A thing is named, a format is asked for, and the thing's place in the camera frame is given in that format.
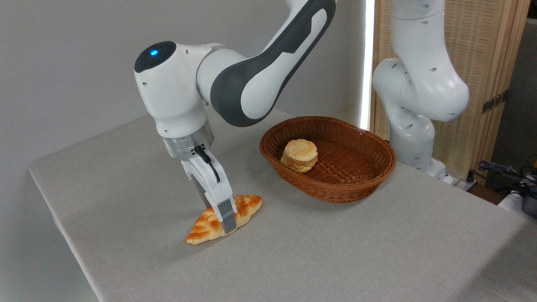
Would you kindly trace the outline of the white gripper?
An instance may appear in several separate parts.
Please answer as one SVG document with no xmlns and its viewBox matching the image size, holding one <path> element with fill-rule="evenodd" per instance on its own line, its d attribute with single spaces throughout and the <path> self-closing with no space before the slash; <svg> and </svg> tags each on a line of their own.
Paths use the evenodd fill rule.
<svg viewBox="0 0 537 302">
<path fill-rule="evenodd" d="M 221 164 L 209 151 L 191 150 L 182 161 L 186 175 L 193 181 L 206 208 L 213 207 L 225 235 L 237 229 L 232 189 Z"/>
</svg>

